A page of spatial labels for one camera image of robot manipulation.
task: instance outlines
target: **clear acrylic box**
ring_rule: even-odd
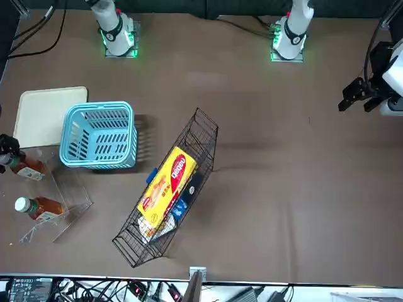
[[[24,153],[34,159],[40,160],[46,166],[46,174],[40,181],[14,175],[18,197],[35,198],[43,196],[59,202],[64,213],[41,223],[32,220],[27,214],[20,213],[26,231],[20,242],[31,243],[37,241],[55,242],[62,234],[93,204],[79,177],[78,170],[64,166],[59,160],[59,146],[35,147],[23,149]]]

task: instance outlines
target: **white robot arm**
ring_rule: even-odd
[[[132,50],[133,20],[123,13],[117,13],[113,0],[86,0],[95,14],[101,28],[106,49],[116,57]]]
[[[281,31],[275,38],[273,49],[283,59],[292,60],[301,52],[313,16],[314,9],[310,0],[293,0],[289,16],[284,16],[276,22],[281,26]]]
[[[366,112],[381,105],[381,114],[403,116],[403,39],[395,45],[379,42],[370,52],[370,62],[371,79],[366,83],[357,77],[344,88],[339,111],[347,110],[356,101],[366,101]]]

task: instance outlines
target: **blue plastic basket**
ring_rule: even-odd
[[[136,161],[137,131],[126,102],[86,103],[66,113],[60,160],[68,167],[121,169]]]

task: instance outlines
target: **brown table surface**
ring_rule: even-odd
[[[61,15],[21,51],[51,45]],[[68,11],[56,48],[8,62],[1,132],[13,132],[24,91],[85,86],[89,101],[125,100],[150,121],[155,152],[131,173],[83,172],[95,204],[59,243],[21,246],[3,197],[0,271],[184,279],[206,266],[209,280],[403,285],[403,119],[337,107],[377,20],[315,19],[305,62],[279,64],[266,39],[228,24],[139,18],[135,60],[104,58],[92,13]],[[167,258],[132,269],[111,239],[196,107],[220,127],[216,171]]]

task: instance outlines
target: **yellow snack box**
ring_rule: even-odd
[[[195,169],[196,161],[174,147],[137,206],[153,228],[164,219]]]

